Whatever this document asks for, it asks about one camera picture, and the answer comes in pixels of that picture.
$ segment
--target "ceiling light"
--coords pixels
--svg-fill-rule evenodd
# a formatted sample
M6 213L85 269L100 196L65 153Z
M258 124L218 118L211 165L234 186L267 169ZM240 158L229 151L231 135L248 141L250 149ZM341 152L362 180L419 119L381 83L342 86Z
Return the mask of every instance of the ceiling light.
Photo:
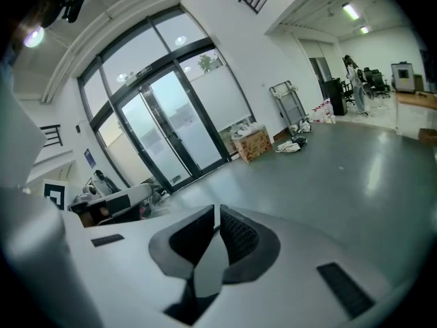
M25 46L27 47L35 47L37 46L44 37L44 29L41 27L38 27L36 30L32 31L26 38L25 38Z
M186 42L186 36L178 36L178 38L175 41L175 44L181 46L185 44L185 42Z
M124 83L126 81L126 77L127 77L127 74L122 73L117 77L117 81L119 83Z
M356 13L354 8L350 4L348 4L348 3L343 5L343 10L345 10L349 14L349 16L352 17L352 19L360 18L360 16Z

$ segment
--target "person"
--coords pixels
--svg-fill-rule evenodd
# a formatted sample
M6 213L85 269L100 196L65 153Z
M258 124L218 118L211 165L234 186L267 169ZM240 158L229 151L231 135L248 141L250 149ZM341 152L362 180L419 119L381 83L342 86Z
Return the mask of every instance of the person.
M344 57L344 62L348 69L347 78L350 80L352 89L354 90L354 99L356 108L358 109L358 114L368 115L369 113L365 110L363 83L359 79L358 73L356 72L358 66L349 55Z

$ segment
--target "doorway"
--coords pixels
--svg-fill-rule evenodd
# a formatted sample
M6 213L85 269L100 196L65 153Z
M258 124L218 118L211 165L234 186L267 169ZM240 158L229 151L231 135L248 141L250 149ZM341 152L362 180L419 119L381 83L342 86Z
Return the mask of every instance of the doorway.
M229 160L219 134L176 66L136 86L118 109L142 149L140 156L174 191Z

